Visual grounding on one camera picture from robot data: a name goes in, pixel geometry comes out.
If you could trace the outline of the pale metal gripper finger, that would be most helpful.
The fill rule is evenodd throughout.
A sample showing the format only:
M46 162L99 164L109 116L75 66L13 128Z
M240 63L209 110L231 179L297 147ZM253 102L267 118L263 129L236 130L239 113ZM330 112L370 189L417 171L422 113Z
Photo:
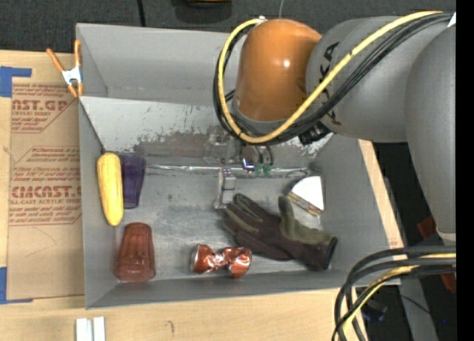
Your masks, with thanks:
M222 209L231 203L236 189L236 176L230 168L222 168L218 172L217 195L213 201L215 209Z

